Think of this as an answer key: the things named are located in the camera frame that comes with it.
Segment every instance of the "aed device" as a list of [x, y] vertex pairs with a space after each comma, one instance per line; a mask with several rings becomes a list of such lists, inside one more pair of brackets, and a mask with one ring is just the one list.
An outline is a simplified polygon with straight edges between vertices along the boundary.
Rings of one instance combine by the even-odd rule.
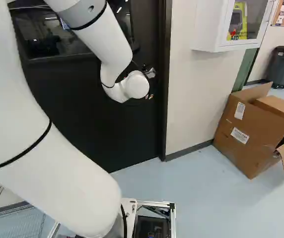
[[227, 35], [228, 41], [247, 40], [247, 15], [247, 3], [235, 2]]

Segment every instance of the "trash can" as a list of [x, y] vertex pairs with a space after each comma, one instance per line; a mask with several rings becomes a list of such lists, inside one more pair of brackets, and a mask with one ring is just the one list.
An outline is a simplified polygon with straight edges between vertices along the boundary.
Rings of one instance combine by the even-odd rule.
[[267, 81], [273, 82], [273, 88], [284, 88], [284, 46], [274, 49], [268, 68]]

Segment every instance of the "white cabinet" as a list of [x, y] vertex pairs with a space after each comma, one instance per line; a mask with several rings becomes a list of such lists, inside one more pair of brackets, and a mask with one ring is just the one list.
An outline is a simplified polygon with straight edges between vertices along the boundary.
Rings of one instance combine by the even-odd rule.
[[278, 0], [195, 0], [193, 50], [258, 48]]

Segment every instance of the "white robotic arm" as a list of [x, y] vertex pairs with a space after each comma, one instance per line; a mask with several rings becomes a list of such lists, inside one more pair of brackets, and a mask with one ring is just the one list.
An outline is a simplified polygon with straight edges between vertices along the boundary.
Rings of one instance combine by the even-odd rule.
[[131, 63], [133, 54], [107, 0], [45, 2], [101, 60], [101, 83], [110, 98], [123, 103], [148, 94], [149, 83], [140, 71], [133, 71], [115, 83]]
[[[115, 84], [132, 51], [105, 0], [46, 2], [80, 28], [75, 33], [101, 59], [101, 81], [112, 99], [122, 103], [148, 93], [139, 71]], [[83, 4], [85, 11], [77, 13]], [[5, 0], [0, 0], [0, 183], [86, 238], [107, 236], [119, 221], [118, 184], [59, 133], [32, 96]]]

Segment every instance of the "beige wall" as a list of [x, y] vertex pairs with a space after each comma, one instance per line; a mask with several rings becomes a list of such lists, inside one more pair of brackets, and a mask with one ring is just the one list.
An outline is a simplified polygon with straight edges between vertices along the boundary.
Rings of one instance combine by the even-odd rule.
[[190, 50], [196, 0], [173, 0], [166, 154], [213, 139], [245, 50]]
[[[271, 19], [273, 19], [275, 15], [276, 8], [277, 5], [274, 5]], [[272, 20], [265, 33], [248, 82], [264, 79], [273, 49], [277, 46], [284, 46], [284, 27], [271, 26], [271, 22]]]

